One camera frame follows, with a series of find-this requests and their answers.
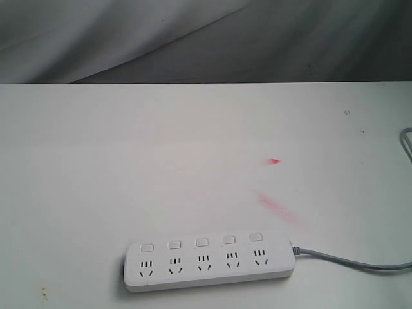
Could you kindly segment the grey backdrop cloth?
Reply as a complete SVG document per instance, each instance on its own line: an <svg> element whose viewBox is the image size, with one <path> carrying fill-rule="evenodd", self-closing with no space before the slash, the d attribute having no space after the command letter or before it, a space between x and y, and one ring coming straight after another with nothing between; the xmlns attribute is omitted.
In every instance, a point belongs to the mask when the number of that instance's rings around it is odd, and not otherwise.
<svg viewBox="0 0 412 309"><path fill-rule="evenodd" d="M3 83L411 80L410 1L2 1Z"/></svg>

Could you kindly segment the white five-socket power strip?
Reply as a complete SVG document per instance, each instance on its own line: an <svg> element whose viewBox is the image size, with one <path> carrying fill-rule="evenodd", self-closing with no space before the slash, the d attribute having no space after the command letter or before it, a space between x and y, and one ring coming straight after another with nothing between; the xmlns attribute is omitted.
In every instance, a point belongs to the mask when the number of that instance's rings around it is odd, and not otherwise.
<svg viewBox="0 0 412 309"><path fill-rule="evenodd" d="M277 230L150 236L130 244L123 279L130 292L152 292L290 277L295 257Z"/></svg>

